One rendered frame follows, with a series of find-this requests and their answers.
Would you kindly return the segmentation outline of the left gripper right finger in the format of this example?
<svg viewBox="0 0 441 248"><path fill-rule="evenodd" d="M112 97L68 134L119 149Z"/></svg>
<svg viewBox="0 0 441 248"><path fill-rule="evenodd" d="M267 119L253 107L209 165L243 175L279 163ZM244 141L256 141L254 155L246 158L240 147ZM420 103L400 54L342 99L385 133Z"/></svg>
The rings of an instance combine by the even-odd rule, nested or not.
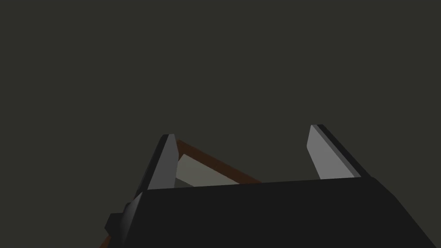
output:
<svg viewBox="0 0 441 248"><path fill-rule="evenodd" d="M311 125L307 150L320 179L370 177L363 166L323 124Z"/></svg>

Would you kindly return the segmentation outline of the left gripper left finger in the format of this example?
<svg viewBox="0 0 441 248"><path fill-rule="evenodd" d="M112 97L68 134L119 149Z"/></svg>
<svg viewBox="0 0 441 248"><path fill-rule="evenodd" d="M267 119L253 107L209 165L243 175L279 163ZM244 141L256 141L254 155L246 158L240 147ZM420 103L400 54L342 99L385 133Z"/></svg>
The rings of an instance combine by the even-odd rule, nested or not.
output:
<svg viewBox="0 0 441 248"><path fill-rule="evenodd" d="M175 135L162 135L137 188L135 197L146 190L174 188L178 159L179 152Z"/></svg>

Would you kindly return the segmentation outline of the brown framed picture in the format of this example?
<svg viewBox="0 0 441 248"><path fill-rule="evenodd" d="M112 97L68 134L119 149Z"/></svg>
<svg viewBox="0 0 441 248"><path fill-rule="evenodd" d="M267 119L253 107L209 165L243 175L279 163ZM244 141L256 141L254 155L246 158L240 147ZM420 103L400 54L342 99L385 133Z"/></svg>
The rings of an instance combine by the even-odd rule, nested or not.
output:
<svg viewBox="0 0 441 248"><path fill-rule="evenodd" d="M260 183L259 180L184 141L178 139L176 141L179 159L175 188ZM140 195L134 196L133 200L138 200Z"/></svg>

